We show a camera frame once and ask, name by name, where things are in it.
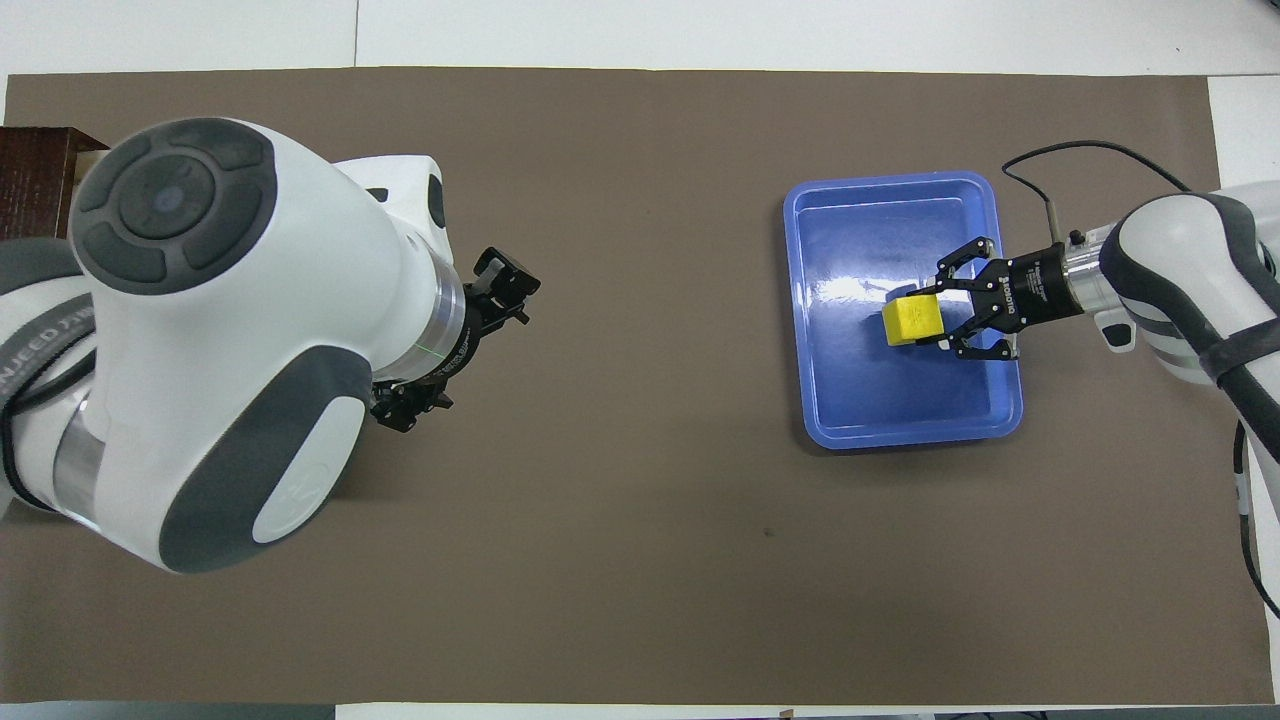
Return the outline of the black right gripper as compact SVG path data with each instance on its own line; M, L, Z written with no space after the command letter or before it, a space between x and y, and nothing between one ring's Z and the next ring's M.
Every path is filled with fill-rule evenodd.
M961 360L1015 361L1019 331L1084 313L1068 282L1062 243L1011 259L993 256L995 241L975 237L936 264L936 292L986 292L965 322L938 338L941 350Z

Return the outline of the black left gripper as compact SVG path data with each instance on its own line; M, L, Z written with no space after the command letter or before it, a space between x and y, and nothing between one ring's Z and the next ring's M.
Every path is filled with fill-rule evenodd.
M472 284L463 286L465 315L460 337L433 372L420 383L375 383L370 415L385 428L411 432L421 415L435 409L452 409L447 380L462 372L479 350L481 338L508 320L527 325L526 302L541 288L541 281L515 258L498 247L486 247L479 256Z

